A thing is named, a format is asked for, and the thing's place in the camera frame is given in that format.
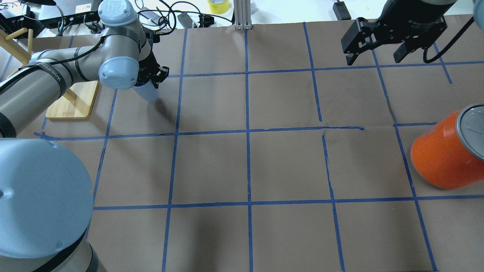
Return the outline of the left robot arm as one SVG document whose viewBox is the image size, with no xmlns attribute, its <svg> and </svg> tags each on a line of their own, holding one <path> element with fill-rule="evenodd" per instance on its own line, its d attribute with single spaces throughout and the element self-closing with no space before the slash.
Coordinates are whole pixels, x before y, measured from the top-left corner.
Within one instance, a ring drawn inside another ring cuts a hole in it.
<svg viewBox="0 0 484 272">
<path fill-rule="evenodd" d="M 86 236 L 97 185 L 64 141 L 103 141 L 112 113 L 31 124 L 74 85 L 98 82 L 103 91 L 134 89 L 157 100 L 169 68 L 158 64 L 138 13 L 128 0 L 104 0 L 105 29 L 95 45 L 36 52 L 1 83 L 1 271 L 105 272 Z"/>
</svg>

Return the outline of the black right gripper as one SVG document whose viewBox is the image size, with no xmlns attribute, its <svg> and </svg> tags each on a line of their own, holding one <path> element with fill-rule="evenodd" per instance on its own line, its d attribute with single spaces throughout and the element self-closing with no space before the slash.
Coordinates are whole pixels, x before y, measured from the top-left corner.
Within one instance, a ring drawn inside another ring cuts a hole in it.
<svg viewBox="0 0 484 272">
<path fill-rule="evenodd" d="M 443 19 L 446 11 L 447 0 L 388 0 L 375 22 L 358 17 L 341 38 L 346 64 L 351 66 L 360 54 L 374 49 L 376 40 L 403 41 L 393 53 L 395 63 L 401 63 L 408 54 L 441 36 L 447 28 Z"/>
</svg>

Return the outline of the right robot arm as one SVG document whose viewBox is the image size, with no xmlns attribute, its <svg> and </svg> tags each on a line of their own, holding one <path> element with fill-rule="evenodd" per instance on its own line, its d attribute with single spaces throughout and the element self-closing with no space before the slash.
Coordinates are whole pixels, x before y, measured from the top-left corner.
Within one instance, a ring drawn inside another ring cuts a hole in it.
<svg viewBox="0 0 484 272">
<path fill-rule="evenodd" d="M 434 57 L 428 50 L 447 29 L 444 14 L 455 4 L 454 0 L 388 0 L 382 13 L 373 22 L 358 17 L 341 38 L 346 64 L 351 66 L 357 57 L 381 45 L 398 44 L 393 57 L 400 63 L 408 54 L 421 48 L 424 63 L 432 63 L 444 55 L 476 23 L 484 29 L 484 4 L 473 1 L 473 16 L 449 43 Z"/>
</svg>

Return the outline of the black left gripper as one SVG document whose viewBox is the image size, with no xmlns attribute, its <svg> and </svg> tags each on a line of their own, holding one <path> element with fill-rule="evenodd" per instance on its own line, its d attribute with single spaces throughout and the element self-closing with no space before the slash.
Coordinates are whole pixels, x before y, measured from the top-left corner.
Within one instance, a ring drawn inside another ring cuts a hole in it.
<svg viewBox="0 0 484 272">
<path fill-rule="evenodd" d="M 154 87 L 159 88 L 159 85 L 169 76 L 170 68 L 167 66 L 160 66 L 157 63 L 152 49 L 150 49 L 150 53 L 147 55 L 147 57 L 138 62 L 138 65 L 139 70 L 137 82 L 148 82 L 151 80 Z"/>
</svg>

